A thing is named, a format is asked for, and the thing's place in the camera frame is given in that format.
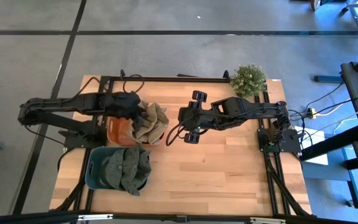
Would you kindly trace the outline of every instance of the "concrete floor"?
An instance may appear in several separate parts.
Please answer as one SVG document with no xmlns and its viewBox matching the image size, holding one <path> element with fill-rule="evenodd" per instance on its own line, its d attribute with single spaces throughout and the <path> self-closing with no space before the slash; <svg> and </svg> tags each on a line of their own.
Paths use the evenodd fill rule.
<svg viewBox="0 0 358 224">
<path fill-rule="evenodd" d="M 0 0 L 0 29 L 70 30 L 79 5 L 80 0 Z M 80 30 L 357 30 L 350 14 L 337 16 L 342 7 L 328 4 L 313 13 L 308 2 L 288 0 L 93 0 L 85 7 Z M 6 144 L 0 151 L 0 215 L 9 211 L 34 140 L 16 120 L 19 105 L 49 96 L 67 40 L 67 36 L 0 36 L 0 141 Z M 303 110 L 307 102 L 336 87 L 315 83 L 312 76 L 337 75 L 341 63 L 355 60 L 358 37 L 78 36 L 59 96 L 74 95 L 83 75 L 117 75 L 121 68 L 144 76 L 221 77 L 224 70 L 233 73 L 239 64 L 255 63 L 269 78 L 283 80 L 289 108 Z M 347 97 L 341 87 L 313 106 L 323 108 Z M 352 105 L 344 105 L 306 126 L 318 129 L 350 111 Z M 344 123 L 337 133 L 356 124 Z M 62 140 L 56 128 L 49 128 L 47 135 Z M 61 153 L 61 146 L 45 140 L 24 212 L 48 209 Z M 350 199 L 345 182 L 306 183 L 315 215 L 358 222 L 358 210 L 343 204 Z"/>
</svg>

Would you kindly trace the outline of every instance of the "tan fabric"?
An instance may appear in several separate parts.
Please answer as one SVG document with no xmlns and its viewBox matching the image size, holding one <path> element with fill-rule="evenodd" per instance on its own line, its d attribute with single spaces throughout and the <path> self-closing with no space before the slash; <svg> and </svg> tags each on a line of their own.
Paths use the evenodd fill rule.
<svg viewBox="0 0 358 224">
<path fill-rule="evenodd" d="M 147 117 L 138 131 L 134 131 L 133 121 L 131 121 L 128 135 L 138 143 L 160 144 L 160 137 L 169 124 L 169 119 L 165 115 L 166 108 L 161 108 L 158 103 L 150 105 L 144 101 L 139 106 L 146 110 Z"/>
</svg>

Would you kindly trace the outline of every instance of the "wooden table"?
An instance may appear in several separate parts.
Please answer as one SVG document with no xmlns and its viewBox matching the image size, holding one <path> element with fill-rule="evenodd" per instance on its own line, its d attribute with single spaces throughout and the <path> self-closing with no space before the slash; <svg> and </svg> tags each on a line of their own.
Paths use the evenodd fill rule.
<svg viewBox="0 0 358 224">
<path fill-rule="evenodd" d="M 84 85 L 91 76 L 84 76 Z M 126 90 L 135 90 L 140 82 L 127 82 Z M 285 100 L 280 80 L 267 80 L 271 102 Z M 97 92 L 91 82 L 83 93 Z M 146 82 L 138 92 L 142 100 L 167 108 L 169 131 L 178 124 L 178 110 L 188 106 L 193 90 L 208 94 L 210 103 L 230 96 L 228 83 Z M 122 82 L 114 82 L 113 91 L 122 91 Z M 75 113 L 74 118 L 91 119 Z M 199 144 L 177 139 L 171 146 L 145 147 L 150 151 L 152 172 L 140 197 L 117 190 L 95 190 L 92 212 L 154 213 L 188 215 L 260 215 L 272 214 L 264 158 L 259 151 L 257 120 L 225 131 L 208 131 Z M 50 208 L 56 208 L 78 183 L 85 149 L 74 149 L 62 160 Z M 297 202 L 311 212 L 299 161 L 281 153 L 285 183 Z M 87 187 L 80 208 L 85 208 Z M 280 191 L 276 186 L 279 211 L 283 213 Z"/>
</svg>

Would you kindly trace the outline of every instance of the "green plant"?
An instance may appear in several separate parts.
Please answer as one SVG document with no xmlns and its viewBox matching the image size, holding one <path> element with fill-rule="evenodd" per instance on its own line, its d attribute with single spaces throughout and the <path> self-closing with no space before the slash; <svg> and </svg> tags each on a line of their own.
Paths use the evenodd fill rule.
<svg viewBox="0 0 358 224">
<path fill-rule="evenodd" d="M 230 84 L 237 96 L 257 96 L 266 90 L 266 73 L 256 65 L 240 65 L 230 77 Z"/>
</svg>

